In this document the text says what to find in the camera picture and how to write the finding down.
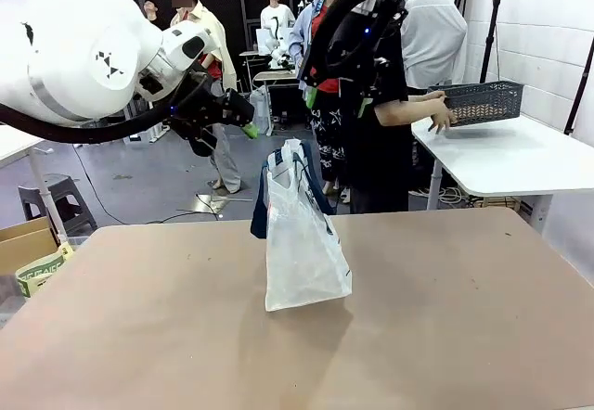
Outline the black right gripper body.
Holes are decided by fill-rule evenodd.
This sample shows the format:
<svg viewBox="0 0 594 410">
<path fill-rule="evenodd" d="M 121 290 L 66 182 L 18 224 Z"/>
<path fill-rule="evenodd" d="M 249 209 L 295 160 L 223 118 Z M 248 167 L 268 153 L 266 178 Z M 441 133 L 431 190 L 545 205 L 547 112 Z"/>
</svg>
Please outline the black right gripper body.
<svg viewBox="0 0 594 410">
<path fill-rule="evenodd" d="M 377 91 L 402 70 L 406 17 L 405 0 L 376 0 L 369 11 L 357 11 L 351 0 L 334 0 L 304 52 L 298 79 L 316 88 L 342 79 L 361 91 Z"/>
</svg>

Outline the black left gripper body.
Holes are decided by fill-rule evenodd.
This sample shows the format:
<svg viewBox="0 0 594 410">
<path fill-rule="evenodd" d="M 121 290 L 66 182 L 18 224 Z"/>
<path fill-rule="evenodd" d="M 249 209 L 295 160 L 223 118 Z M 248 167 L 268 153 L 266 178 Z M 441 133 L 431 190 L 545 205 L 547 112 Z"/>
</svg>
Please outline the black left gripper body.
<svg viewBox="0 0 594 410">
<path fill-rule="evenodd" d="M 212 78 L 206 73 L 185 77 L 170 101 L 169 127 L 199 157 L 210 157 L 216 149 L 216 124 L 241 127 L 253 122 L 254 106 L 234 89 L 222 95 L 212 91 Z"/>
</svg>

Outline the person's right hand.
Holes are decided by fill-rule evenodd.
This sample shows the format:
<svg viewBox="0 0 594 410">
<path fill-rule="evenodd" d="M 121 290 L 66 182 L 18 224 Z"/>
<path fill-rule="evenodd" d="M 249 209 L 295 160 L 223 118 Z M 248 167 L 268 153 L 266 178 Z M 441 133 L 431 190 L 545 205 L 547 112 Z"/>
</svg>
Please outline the person's right hand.
<svg viewBox="0 0 594 410">
<path fill-rule="evenodd" d="M 443 130 L 448 130 L 450 126 L 457 122 L 457 116 L 446 105 L 446 100 L 443 97 L 432 99 L 430 101 L 430 117 L 432 125 L 428 131 L 435 131 L 440 134 Z"/>
</svg>

